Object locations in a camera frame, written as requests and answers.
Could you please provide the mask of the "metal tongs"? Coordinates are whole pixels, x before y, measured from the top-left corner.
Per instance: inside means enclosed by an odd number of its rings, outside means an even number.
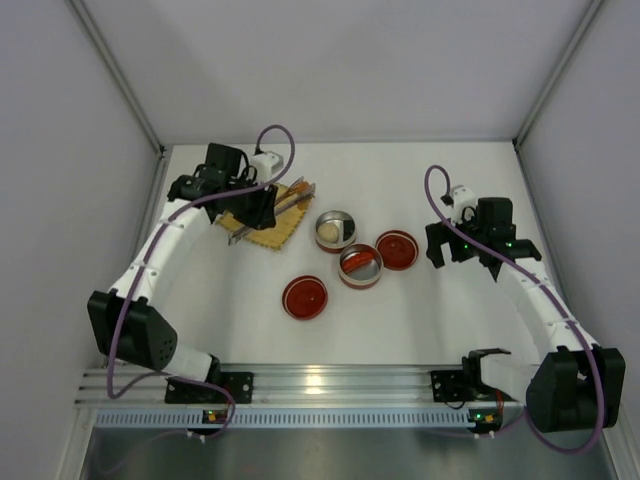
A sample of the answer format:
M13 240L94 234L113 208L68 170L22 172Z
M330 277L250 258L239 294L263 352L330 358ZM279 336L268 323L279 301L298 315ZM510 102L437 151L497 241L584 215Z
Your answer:
M299 179L294 181L292 185L294 185L295 183L300 182L300 181L305 181L305 180L304 180L303 177L300 177ZM311 187L305 193L303 193L302 195L295 195L295 196L285 200L282 203L280 203L280 199L281 199L283 194L280 195L275 201L274 216L277 217L278 215L286 212L287 210L290 210L292 207L294 207L294 206L296 206L298 204L301 204L304 200L311 199L315 194L315 190L316 190L316 184L315 183L311 183ZM229 235L228 245L229 246L235 245L241 239L245 238L247 235L249 235L253 231L254 231L254 229L250 228L248 226L243 226L243 227L239 228L238 230L234 231L233 233L231 233Z

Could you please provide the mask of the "orange fried piece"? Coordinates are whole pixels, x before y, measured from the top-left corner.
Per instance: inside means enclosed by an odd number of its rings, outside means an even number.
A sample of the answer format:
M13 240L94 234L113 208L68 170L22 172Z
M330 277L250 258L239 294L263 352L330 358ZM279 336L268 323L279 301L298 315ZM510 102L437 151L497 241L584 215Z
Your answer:
M309 188L311 187L311 184L309 184L306 181L300 181L295 183L294 185L291 185L286 191L285 193L282 195L281 199L280 199L280 203L284 202L285 200L295 196L295 195L302 195L303 193L305 193Z

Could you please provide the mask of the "round white bun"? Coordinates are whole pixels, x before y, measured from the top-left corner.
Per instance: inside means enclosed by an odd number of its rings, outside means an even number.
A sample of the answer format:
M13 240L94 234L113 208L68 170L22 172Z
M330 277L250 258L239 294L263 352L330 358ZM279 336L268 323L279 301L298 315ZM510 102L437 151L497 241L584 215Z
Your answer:
M335 244L340 239L340 228L334 223L323 223L318 227L317 235L323 242Z

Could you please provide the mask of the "red sausage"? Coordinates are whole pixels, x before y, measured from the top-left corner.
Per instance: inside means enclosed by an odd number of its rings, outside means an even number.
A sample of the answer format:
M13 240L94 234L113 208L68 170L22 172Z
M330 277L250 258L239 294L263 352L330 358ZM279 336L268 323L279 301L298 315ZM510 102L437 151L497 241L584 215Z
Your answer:
M341 261L341 269L344 273L350 273L375 260L375 254L371 251L357 251Z

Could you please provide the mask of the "rice ball with seaweed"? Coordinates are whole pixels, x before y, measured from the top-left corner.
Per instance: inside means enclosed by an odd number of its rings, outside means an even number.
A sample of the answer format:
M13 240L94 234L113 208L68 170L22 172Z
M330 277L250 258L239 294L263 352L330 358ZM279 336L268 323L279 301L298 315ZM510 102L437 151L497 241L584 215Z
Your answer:
M343 220L341 224L341 243L347 243L351 241L355 233L355 223L353 220Z

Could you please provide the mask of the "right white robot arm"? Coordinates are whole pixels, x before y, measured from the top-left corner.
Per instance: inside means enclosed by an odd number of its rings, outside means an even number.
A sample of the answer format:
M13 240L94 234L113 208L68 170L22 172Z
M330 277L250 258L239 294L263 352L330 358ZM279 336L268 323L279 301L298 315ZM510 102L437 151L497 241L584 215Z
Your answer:
M474 350L463 359L469 381L524 403L542 433L613 427L625 360L618 349L601 347L559 298L539 250L516 236L511 200L477 198L466 188L441 199L452 215L426 226L428 259L443 267L444 246L454 262L478 259L515 307L539 355L528 363L500 347Z

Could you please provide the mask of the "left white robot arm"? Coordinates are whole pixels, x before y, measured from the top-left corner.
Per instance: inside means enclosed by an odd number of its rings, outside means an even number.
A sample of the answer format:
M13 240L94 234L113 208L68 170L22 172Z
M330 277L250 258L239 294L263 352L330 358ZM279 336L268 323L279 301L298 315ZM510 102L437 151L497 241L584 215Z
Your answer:
M220 381L220 362L185 345L162 311L196 241L225 213L255 230L275 226L277 181L291 158L256 148L253 156L211 143L203 163L171 184L151 234L126 271L87 310L98 350L118 360L200 383Z

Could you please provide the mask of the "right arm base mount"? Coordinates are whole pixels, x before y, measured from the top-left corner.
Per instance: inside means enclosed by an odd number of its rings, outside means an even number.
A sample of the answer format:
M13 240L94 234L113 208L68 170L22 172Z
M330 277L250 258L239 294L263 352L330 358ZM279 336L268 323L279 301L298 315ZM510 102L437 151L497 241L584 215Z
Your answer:
M430 372L431 388L435 402L466 404L472 401L497 399L496 389L481 381L480 360L489 355L509 355L500 348L472 350L461 359L461 366Z

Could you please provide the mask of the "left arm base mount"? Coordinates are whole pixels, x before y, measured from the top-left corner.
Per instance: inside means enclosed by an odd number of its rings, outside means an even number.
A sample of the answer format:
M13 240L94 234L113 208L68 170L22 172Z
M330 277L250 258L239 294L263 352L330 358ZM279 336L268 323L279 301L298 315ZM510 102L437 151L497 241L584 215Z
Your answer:
M236 404L252 403L254 374L248 371L222 372L217 389L170 378L167 381L166 404L223 404L232 397Z

